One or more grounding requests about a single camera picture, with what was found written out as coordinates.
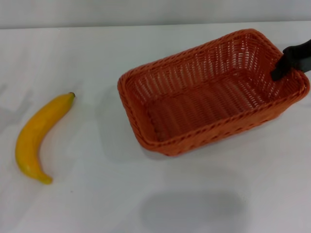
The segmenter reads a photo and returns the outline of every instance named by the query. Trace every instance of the basket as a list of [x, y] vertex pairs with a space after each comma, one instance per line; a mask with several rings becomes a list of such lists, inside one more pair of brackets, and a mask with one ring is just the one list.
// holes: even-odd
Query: basket
[[272, 81], [281, 56], [247, 29], [128, 71], [118, 90], [137, 140], [176, 156], [276, 118], [310, 89], [294, 69]]

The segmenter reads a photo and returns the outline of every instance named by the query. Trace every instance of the white table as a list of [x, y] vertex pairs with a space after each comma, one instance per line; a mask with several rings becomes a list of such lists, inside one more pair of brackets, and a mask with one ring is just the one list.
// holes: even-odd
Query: white table
[[[116, 84], [127, 70], [255, 28], [280, 49], [311, 22], [0, 31], [1, 233], [309, 233], [311, 98], [262, 127], [177, 158], [143, 150]], [[73, 91], [41, 147], [46, 186], [14, 149], [26, 121]]]

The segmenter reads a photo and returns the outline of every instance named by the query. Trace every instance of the yellow banana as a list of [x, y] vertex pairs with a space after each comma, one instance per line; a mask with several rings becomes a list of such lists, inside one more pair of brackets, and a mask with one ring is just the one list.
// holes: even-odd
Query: yellow banana
[[41, 108], [19, 133], [15, 148], [16, 162], [27, 176], [45, 184], [52, 183], [52, 177], [45, 174], [39, 161], [39, 148], [46, 133], [71, 108], [75, 94], [60, 95]]

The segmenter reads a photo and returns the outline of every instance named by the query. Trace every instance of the basket bottom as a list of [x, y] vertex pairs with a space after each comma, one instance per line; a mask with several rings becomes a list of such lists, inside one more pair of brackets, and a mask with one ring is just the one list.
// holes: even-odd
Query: basket bottom
[[244, 74], [218, 83], [204, 83], [164, 97], [148, 106], [148, 116], [159, 141], [165, 141], [267, 102]]

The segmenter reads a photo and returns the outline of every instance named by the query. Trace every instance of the woven basket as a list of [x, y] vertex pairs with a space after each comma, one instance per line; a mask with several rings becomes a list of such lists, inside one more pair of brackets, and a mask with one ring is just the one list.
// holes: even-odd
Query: woven basket
[[279, 116], [310, 89], [301, 71], [272, 81], [281, 56], [248, 29], [128, 71], [118, 90], [137, 140], [175, 156]]

